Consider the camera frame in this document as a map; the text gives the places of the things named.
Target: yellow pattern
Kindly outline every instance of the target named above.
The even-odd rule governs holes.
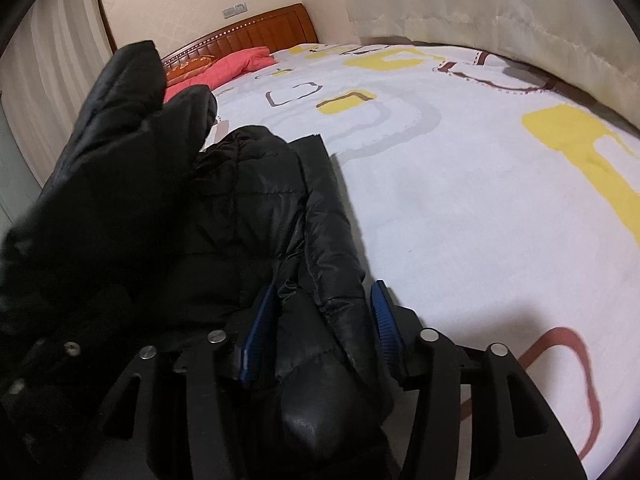
[[[421,58],[413,59],[392,59],[386,60],[386,57],[393,54],[400,54],[401,52],[409,52],[420,56]],[[400,70],[401,68],[409,68],[412,66],[420,65],[424,62],[424,58],[434,59],[436,61],[444,61],[442,56],[434,56],[433,54],[425,54],[412,46],[402,46],[399,48],[386,48],[373,54],[366,54],[364,56],[353,56],[345,60],[346,66],[358,66],[360,68],[369,68],[370,70]]]
[[[584,174],[609,202],[640,246],[640,195],[594,146],[594,142],[600,137],[611,136],[629,154],[635,156],[622,140],[596,117],[569,105],[524,114],[522,124],[543,144],[562,152]]]
[[[316,108],[325,115],[339,114],[349,108],[359,106],[367,101],[375,99],[377,96],[366,90],[354,89],[344,92],[332,99],[322,101]]]
[[[289,53],[300,54],[302,52],[307,52],[310,48],[313,48],[314,46],[318,46],[318,44],[314,43],[314,44],[301,44],[301,45],[292,46],[289,49]]]
[[[277,69],[276,72],[274,72],[273,74],[271,74],[272,76],[278,76],[278,75],[283,75],[283,74],[287,74],[289,72],[293,72],[295,69],[293,68],[286,68],[284,70],[280,70]]]

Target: black puffer coat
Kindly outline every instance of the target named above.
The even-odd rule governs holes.
[[[137,348],[186,348],[273,280],[277,387],[245,407],[250,466],[259,478],[354,478],[361,456],[380,471],[389,397],[322,140],[246,126],[199,153],[212,94],[192,87],[163,107],[164,86],[151,42],[120,49],[4,241],[2,390],[26,383],[12,421],[39,461],[59,465]],[[36,421],[35,404],[49,406]]]

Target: curtain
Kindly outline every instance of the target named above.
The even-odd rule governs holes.
[[[110,56],[98,0],[36,0],[2,54],[4,112],[40,185]]]
[[[640,126],[640,43],[612,0],[348,0],[348,7],[364,43],[401,36],[525,61]]]

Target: bedsheet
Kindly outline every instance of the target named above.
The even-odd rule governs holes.
[[[484,51],[305,44],[275,57],[214,91],[220,118],[322,135],[368,283],[385,280],[457,344],[505,343],[596,479],[640,416],[638,133]],[[413,405],[398,392],[385,425],[400,460]]]

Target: black down jacket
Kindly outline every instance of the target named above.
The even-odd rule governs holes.
[[[195,86],[162,106],[164,88],[151,42],[117,51],[4,240],[0,379],[12,423],[39,462],[62,466],[137,349],[187,348],[274,282],[276,385],[238,406],[250,468],[384,478],[390,398],[322,140],[287,144],[246,126],[199,153],[213,95]]]

